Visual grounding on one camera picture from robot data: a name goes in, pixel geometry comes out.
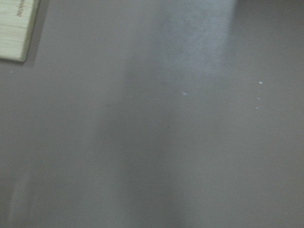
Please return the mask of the wooden cutting board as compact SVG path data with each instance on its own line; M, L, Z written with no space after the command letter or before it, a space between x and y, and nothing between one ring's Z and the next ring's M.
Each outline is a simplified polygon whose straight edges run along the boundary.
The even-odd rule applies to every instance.
M0 1L1 59L26 60L38 7L38 0Z

